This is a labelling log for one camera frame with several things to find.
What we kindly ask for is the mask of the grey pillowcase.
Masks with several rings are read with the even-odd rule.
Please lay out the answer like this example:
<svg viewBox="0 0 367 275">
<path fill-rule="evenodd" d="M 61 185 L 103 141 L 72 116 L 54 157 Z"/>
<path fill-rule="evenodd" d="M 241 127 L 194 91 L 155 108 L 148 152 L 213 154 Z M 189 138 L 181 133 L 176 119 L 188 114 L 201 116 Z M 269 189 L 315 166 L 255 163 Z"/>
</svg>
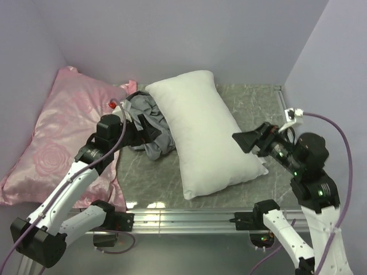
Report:
<svg viewBox="0 0 367 275">
<path fill-rule="evenodd" d="M 127 119 L 142 131 L 149 141 L 131 146 L 135 151 L 145 151 L 150 160 L 157 160 L 175 150 L 170 127 L 152 95 L 137 91 L 122 102 Z"/>
</svg>

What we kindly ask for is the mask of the white pillow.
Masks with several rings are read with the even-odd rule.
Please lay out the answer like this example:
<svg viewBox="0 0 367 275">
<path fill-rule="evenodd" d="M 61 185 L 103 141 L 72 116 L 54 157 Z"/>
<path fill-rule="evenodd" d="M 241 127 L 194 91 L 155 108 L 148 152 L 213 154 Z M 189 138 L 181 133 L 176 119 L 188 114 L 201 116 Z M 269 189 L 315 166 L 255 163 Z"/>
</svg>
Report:
<svg viewBox="0 0 367 275">
<path fill-rule="evenodd" d="M 264 160 L 244 153 L 233 139 L 241 129 L 219 95 L 212 72 L 184 73 L 145 90 L 171 131 L 186 200 L 268 174 Z"/>
</svg>

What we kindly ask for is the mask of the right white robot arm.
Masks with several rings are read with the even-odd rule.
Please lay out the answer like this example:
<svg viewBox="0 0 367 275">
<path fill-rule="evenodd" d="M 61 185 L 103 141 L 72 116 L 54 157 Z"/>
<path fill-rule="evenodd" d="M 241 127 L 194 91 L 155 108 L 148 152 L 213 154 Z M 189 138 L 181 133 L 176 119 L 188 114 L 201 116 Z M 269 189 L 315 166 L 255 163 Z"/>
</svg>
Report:
<svg viewBox="0 0 367 275">
<path fill-rule="evenodd" d="M 257 147 L 259 156 L 274 158 L 292 175 L 291 189 L 306 219 L 312 244 L 305 243 L 272 199 L 255 203 L 251 219 L 235 213 L 231 221 L 236 227 L 272 232 L 292 259 L 295 274 L 352 274 L 340 229 L 343 215 L 337 185 L 323 169 L 329 157 L 325 139 L 306 132 L 293 143 L 270 123 L 232 137 L 245 153 Z"/>
</svg>

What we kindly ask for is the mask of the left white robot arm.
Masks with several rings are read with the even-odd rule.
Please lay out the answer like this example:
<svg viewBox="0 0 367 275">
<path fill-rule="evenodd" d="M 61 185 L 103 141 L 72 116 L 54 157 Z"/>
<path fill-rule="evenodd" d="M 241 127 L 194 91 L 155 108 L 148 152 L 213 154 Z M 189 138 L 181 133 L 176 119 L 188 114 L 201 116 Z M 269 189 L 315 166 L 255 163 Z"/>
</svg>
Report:
<svg viewBox="0 0 367 275">
<path fill-rule="evenodd" d="M 100 118 L 95 133 L 79 149 L 66 176 L 46 201 L 26 219 L 17 218 L 11 224 L 13 250 L 51 268 L 61 259 L 66 248 L 86 232 L 116 229 L 118 215 L 115 207 L 102 200 L 92 202 L 72 218 L 67 218 L 67 214 L 112 163 L 116 151 L 125 146 L 151 143 L 161 134 L 144 115 L 139 115 L 138 119 L 141 130 L 117 115 Z"/>
</svg>

